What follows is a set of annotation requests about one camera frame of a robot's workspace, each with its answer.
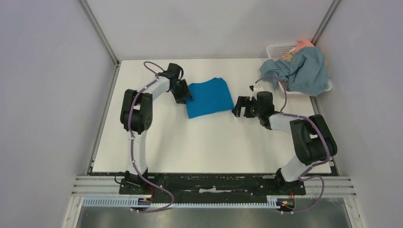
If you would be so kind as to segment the aluminium corner frame post right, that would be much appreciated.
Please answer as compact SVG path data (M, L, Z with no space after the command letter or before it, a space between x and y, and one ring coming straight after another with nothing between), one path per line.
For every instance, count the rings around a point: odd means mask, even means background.
M329 24L330 20L332 19L334 13L336 12L337 8L339 7L341 0L332 0L329 8L327 9L324 17L322 18L316 32L314 33L311 43L313 45L316 45L318 41L320 40L322 34L324 33L325 29L327 28L327 25Z

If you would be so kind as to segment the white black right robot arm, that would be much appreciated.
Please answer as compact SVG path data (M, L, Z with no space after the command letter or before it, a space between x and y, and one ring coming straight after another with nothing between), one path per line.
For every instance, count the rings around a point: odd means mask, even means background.
M269 91L239 96L231 112L235 117L257 118L264 128L291 135L295 155L274 178L275 189L281 194L288 193L294 182L303 181L309 171L337 153L337 144L322 115L306 117L276 111Z

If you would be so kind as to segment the white plastic laundry basket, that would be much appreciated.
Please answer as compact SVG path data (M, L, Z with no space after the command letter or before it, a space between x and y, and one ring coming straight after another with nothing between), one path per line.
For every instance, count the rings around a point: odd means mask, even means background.
M277 61L278 59L280 59L282 56L284 56L288 52L292 52L296 46L297 46L296 42L270 44L266 47L266 53L267 53L269 59L273 59L274 61ZM280 90L282 92L284 92L280 83L278 83L278 84L279 84ZM329 92L333 88L333 84L332 84L330 78L327 82L327 86L328 86L328 88L324 92ZM301 92L287 91L287 95L290 95L292 97L301 97L301 96L305 96L306 94L301 93Z

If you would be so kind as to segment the bright blue t shirt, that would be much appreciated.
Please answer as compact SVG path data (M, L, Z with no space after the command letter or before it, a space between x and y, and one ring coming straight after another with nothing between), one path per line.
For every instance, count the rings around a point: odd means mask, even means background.
M231 110L233 100L226 81L223 78L213 78L202 83L189 85L192 99L186 99L188 118Z

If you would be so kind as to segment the grey-blue t shirt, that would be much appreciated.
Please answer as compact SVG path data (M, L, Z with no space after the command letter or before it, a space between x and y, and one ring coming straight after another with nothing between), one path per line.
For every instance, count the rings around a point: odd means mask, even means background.
M259 69L261 78L277 88L282 82L290 92L317 96L329 90L329 73L325 57L317 47L304 47L291 61L265 61Z

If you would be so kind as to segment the aluminium corner frame post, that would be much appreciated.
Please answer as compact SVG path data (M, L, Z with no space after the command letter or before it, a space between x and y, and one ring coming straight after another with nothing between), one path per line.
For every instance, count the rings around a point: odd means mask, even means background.
M89 19L89 22L90 22L93 30L97 34L101 43L103 44L103 47L105 48L110 60L112 61L112 63L114 64L115 67L119 66L120 61L119 61L118 57L116 56L115 52L113 51L109 41L107 40L105 33L103 32L94 12L92 11L92 9L89 5L89 2L87 0L78 0L78 2L80 3L85 15Z
M330 20L332 19L334 13L336 12L337 8L339 7L341 0L332 0L329 8L327 9L324 17L322 18L316 32L314 33L311 43L313 45L316 45L318 41L320 40L322 34L324 33L325 29L327 28L327 25L329 24Z

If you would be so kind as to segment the aluminium front frame rail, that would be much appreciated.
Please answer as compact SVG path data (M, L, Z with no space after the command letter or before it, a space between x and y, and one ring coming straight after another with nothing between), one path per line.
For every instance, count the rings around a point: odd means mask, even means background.
M323 198L356 198L357 194L349 177L323 177L325 188ZM314 198L321 192L321 181L318 178L305 181L305 195L294 193L295 198ZM75 180L72 195L80 196L117 196L119 185L113 177L78 176Z

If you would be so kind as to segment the pink t shirt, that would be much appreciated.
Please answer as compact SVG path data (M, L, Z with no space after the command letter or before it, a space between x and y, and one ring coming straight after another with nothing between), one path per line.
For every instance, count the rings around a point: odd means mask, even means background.
M311 43L309 40L307 40L307 39L298 39L298 40L297 40L297 45L296 45L296 47L295 47L292 51L289 51L289 52L287 52L285 55L283 55L283 56L281 57L281 59L282 59L282 60L285 60L285 61L288 61L288 62L291 62L291 61L292 61L292 58L294 57L294 55L295 55L298 51L302 50L303 48L307 48L307 47L315 47L315 45L312 44L312 43Z

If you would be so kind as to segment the tan t shirt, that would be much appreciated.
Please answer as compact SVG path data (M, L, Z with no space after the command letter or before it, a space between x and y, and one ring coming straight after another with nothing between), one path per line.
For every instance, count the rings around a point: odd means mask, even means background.
M295 79L296 79L296 72L297 72L297 66L296 66L296 61L293 60L294 58L294 52L289 51L285 55L281 57L281 60L283 60L284 64L284 77L286 78L285 84L287 85L288 91L294 91L294 84L295 84Z

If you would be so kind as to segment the aluminium corner frame post left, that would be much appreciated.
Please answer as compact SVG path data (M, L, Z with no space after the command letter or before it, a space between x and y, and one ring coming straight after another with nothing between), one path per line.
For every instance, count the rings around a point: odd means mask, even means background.
M103 32L94 12L92 11L92 9L89 5L89 2L87 0L78 0L78 2L80 3L85 15L89 19L89 22L90 22L93 30L97 34L101 43L103 44L103 47L105 48L110 60L112 61L112 63L114 64L115 67L119 66L120 61L119 61L118 57L116 56L115 52L113 51L109 41L107 40L105 33Z

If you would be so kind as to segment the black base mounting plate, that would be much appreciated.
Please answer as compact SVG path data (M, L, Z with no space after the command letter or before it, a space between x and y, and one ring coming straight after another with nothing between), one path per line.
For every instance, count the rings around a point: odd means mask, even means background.
M301 181L278 180L275 174L262 173L147 173L144 182L133 174L121 171L94 173L110 176L120 185L119 194L151 195L152 203L264 203L267 196L306 194Z

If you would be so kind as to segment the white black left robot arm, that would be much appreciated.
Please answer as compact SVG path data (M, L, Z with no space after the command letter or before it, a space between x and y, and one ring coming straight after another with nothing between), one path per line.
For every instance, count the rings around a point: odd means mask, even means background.
M184 70L175 63L170 63L166 70L154 73L154 78L138 90L127 89L124 93L120 122L128 133L129 164L120 181L119 193L145 194L151 185L146 178L146 135L153 121L153 102L163 93L170 92L175 102L185 104L192 99L185 79Z

